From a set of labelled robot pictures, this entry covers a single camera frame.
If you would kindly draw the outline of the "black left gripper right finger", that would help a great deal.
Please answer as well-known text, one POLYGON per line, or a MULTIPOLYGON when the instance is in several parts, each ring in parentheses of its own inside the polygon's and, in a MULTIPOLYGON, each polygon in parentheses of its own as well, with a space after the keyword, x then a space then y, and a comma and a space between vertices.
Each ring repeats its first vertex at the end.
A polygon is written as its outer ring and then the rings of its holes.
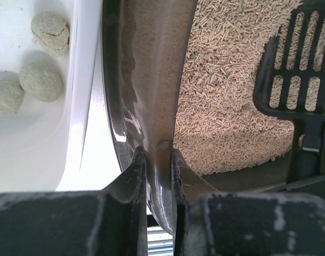
POLYGON ((173 151, 175 255, 325 255, 325 175, 269 192, 220 192, 173 151))

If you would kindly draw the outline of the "black litter scoop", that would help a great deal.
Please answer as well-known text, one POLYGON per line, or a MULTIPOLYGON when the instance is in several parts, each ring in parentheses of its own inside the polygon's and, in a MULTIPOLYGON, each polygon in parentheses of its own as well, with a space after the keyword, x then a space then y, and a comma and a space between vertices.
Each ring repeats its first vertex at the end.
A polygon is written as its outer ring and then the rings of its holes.
POLYGON ((264 115, 294 124, 286 182, 318 176, 325 140, 325 1, 304 1, 269 39, 253 102, 264 115))

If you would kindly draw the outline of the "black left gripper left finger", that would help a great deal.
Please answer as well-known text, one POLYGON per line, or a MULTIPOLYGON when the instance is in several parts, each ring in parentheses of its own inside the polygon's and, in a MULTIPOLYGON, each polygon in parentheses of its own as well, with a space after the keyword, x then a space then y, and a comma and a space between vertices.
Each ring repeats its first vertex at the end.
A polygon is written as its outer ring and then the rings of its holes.
POLYGON ((0 255, 147 255, 147 160, 99 191, 0 194, 0 255))

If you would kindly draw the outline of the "dark grey litter box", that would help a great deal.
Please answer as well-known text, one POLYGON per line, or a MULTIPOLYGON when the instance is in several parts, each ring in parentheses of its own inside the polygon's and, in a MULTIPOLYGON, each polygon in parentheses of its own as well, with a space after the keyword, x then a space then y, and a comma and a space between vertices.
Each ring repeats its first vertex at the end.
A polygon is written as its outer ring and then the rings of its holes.
POLYGON ((105 102, 120 169, 137 147, 148 163, 147 204, 174 229, 172 158, 182 64, 195 1, 105 1, 102 54, 105 102))

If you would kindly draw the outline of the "grey clump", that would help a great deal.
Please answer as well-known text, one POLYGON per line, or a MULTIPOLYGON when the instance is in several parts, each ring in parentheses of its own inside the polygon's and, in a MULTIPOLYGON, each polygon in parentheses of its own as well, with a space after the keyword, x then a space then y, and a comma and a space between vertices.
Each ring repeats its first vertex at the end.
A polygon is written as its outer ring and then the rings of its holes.
POLYGON ((70 31, 66 19, 53 11, 36 14, 31 32, 43 50, 54 58, 62 56, 69 47, 70 31))
POLYGON ((30 62, 19 72, 21 87, 43 102, 57 100, 63 90, 63 82, 56 67, 49 62, 30 62))
POLYGON ((0 114, 16 114, 24 99, 24 90, 13 81, 0 81, 0 114))

